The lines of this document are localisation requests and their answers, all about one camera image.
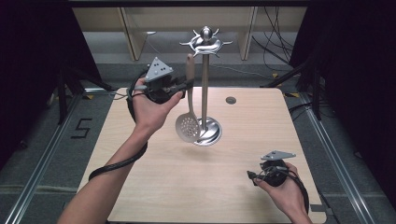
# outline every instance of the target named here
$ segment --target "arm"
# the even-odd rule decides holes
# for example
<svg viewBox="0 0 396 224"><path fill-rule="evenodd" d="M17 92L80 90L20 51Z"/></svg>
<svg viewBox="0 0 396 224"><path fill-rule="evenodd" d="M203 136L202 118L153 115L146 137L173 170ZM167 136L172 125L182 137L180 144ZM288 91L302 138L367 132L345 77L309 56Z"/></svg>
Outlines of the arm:
<svg viewBox="0 0 396 224"><path fill-rule="evenodd" d="M290 170L298 174L295 166L287 162L286 165ZM260 188L267 191L276 207L288 216L292 223L312 224L311 219L305 212L303 194L292 179L286 178L285 182L276 188L260 179L255 179L255 182Z"/></svg>
<svg viewBox="0 0 396 224"><path fill-rule="evenodd" d="M136 83L136 85L143 84L143 79L139 79ZM162 105L151 102L145 95L136 95L133 99L136 105L134 130L106 165L125 161L135 155L163 126L166 116L177 105L181 95L181 92L178 92ZM89 181L64 209L58 223L105 223L132 167L133 164L130 164L100 174Z"/></svg>

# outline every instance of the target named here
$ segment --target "metal pole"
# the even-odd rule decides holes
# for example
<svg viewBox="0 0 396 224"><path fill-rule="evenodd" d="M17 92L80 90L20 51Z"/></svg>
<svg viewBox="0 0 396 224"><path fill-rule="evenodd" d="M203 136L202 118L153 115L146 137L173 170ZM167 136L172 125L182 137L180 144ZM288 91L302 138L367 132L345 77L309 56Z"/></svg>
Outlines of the metal pole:
<svg viewBox="0 0 396 224"><path fill-rule="evenodd" d="M202 129L206 131L207 87L209 83L209 54L202 55Z"/></svg>

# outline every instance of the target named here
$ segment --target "handheld controller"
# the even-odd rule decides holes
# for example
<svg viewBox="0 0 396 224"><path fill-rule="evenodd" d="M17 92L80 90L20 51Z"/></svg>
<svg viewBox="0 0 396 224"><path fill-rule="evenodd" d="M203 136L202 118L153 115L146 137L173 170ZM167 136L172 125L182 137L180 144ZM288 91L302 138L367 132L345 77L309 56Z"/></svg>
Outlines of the handheld controller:
<svg viewBox="0 0 396 224"><path fill-rule="evenodd" d="M194 80L186 80L186 77L172 77L173 68L163 63L157 57L151 63L147 72L144 72L141 77L145 78L145 85L136 86L132 83L127 90L127 95L132 100L133 91L143 91L147 97L154 103L163 104L167 102L178 91L185 91L193 87Z"/></svg>
<svg viewBox="0 0 396 224"><path fill-rule="evenodd" d="M262 156L262 160L266 161L260 163L262 171L257 175L254 172L247 171L247 177L253 181L253 179L258 178L267 182L272 187L278 187L283 182L285 182L288 177L289 168L282 159L295 157L295 154L272 151L269 154Z"/></svg>

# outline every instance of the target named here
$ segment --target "wooden table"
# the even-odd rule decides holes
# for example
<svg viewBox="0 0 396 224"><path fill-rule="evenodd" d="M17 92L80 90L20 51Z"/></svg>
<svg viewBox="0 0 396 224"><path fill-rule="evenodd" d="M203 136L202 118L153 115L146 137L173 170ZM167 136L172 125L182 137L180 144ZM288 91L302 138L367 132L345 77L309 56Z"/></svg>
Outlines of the wooden table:
<svg viewBox="0 0 396 224"><path fill-rule="evenodd" d="M170 112L148 141L109 217L110 221L181 223L290 223L266 192L254 187L247 170L259 172L261 155L295 153L311 204L321 204L282 93L278 89L209 88L207 115L222 128L210 147L183 142L175 131L187 98ZM236 98L229 105L226 98ZM194 88L194 111L201 116L201 88ZM134 128L125 100L114 101L80 187L103 166ZM325 213L309 212L314 223Z"/></svg>

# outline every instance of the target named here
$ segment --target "finger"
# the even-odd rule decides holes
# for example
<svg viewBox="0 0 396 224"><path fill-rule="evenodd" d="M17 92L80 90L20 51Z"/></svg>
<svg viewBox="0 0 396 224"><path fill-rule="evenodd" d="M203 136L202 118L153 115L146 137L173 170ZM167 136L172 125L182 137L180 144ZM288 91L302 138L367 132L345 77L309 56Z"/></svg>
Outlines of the finger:
<svg viewBox="0 0 396 224"><path fill-rule="evenodd" d="M269 192L273 187L271 185L269 185L267 182L258 179L258 178L254 178L253 179L254 183L256 183L260 188L262 188L263 190Z"/></svg>
<svg viewBox="0 0 396 224"><path fill-rule="evenodd" d="M137 90L137 89L136 89L136 87L138 87L138 86L144 86L144 85L145 85L145 79L144 79L143 77L139 78L139 79L136 81L136 83L134 84L134 94L144 92L144 91L142 91L142 90Z"/></svg>
<svg viewBox="0 0 396 224"><path fill-rule="evenodd" d="M164 103L163 105L166 106L166 109L168 111L170 111L173 107L175 107L175 105L178 104L178 102L180 101L181 97L183 96L183 92L182 91L178 91L176 94L174 94L171 99L169 99L166 103Z"/></svg>
<svg viewBox="0 0 396 224"><path fill-rule="evenodd" d="M297 167L295 167L294 165L292 165L289 162L285 162L286 166L289 168L289 170L292 170L294 173L297 174Z"/></svg>
<svg viewBox="0 0 396 224"><path fill-rule="evenodd" d="M135 86L140 86L140 85L144 85L145 84L145 79L143 77L139 78L136 81L136 84L134 84Z"/></svg>

